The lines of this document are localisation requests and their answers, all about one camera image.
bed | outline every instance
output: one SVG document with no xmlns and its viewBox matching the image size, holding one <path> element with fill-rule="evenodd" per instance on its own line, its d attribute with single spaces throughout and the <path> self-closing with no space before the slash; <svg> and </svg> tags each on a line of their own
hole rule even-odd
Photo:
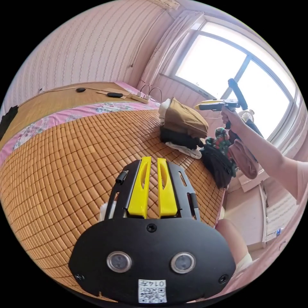
<svg viewBox="0 0 308 308">
<path fill-rule="evenodd" d="M 77 86 L 137 91 L 122 83 Z M 62 285 L 87 294 L 68 269 L 69 257 L 79 236 L 98 222 L 118 173 L 135 159 L 152 157 L 148 218 L 158 218 L 155 163 L 163 157 L 185 169 L 202 221 L 217 223 L 224 190 L 200 160 L 160 142 L 158 106 L 63 88 L 21 105 L 0 141 L 7 220 L 32 260 Z"/>
</svg>

white curtain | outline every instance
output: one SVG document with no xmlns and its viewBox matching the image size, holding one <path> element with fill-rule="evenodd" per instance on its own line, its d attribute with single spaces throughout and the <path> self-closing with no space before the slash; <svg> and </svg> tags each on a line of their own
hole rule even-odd
<svg viewBox="0 0 308 308">
<path fill-rule="evenodd" d="M 141 89 L 145 84 L 149 84 L 150 87 L 152 87 L 164 61 L 170 54 L 170 51 L 172 51 L 176 44 L 184 38 L 192 26 L 203 15 L 203 12 L 195 12 L 189 10 L 185 10 L 179 15 L 179 17 L 169 27 L 155 48 L 142 74 L 141 80 L 138 84 L 138 89 Z"/>
</svg>

window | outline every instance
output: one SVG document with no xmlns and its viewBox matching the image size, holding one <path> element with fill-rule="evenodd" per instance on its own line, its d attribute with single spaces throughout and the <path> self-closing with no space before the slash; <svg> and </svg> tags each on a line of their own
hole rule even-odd
<svg viewBox="0 0 308 308">
<path fill-rule="evenodd" d="M 195 31 L 172 77 L 210 98 L 236 98 L 227 81 L 234 78 L 254 121 L 271 140 L 295 104 L 296 85 L 264 48 L 247 36 L 207 22 Z"/>
</svg>

qr code label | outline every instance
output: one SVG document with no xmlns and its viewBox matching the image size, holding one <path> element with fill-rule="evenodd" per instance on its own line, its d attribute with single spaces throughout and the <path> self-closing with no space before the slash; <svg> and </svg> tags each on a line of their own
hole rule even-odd
<svg viewBox="0 0 308 308">
<path fill-rule="evenodd" d="M 166 303 L 166 281 L 139 279 L 138 300 L 144 304 Z"/>
</svg>

bamboo mat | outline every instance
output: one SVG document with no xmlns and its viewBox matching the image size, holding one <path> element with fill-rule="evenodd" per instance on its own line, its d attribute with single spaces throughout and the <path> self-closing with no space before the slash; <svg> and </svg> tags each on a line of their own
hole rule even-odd
<svg viewBox="0 0 308 308">
<path fill-rule="evenodd" d="M 160 142 L 156 110 L 112 112 L 64 123 L 31 138 L 6 159 L 0 168 L 3 210 L 24 250 L 47 275 L 87 294 L 68 269 L 74 244 L 97 223 L 118 173 L 143 156 L 152 157 L 149 218 L 158 217 L 156 160 L 163 157 L 185 169 L 202 221 L 214 225 L 223 189 L 215 186 L 201 160 Z"/>
<path fill-rule="evenodd" d="M 87 89 L 84 92 L 77 93 L 76 87 Z M 9 139 L 26 126 L 52 113 L 98 102 L 123 102 L 121 98 L 108 97 L 104 94 L 97 93 L 97 90 L 89 88 L 100 90 L 112 88 L 120 93 L 127 92 L 114 82 L 88 82 L 71 84 L 41 93 L 19 106 L 16 117 L 0 140 L 0 149 L 2 149 Z M 125 101 L 138 103 L 136 100 L 128 97 L 125 98 Z"/>
</svg>

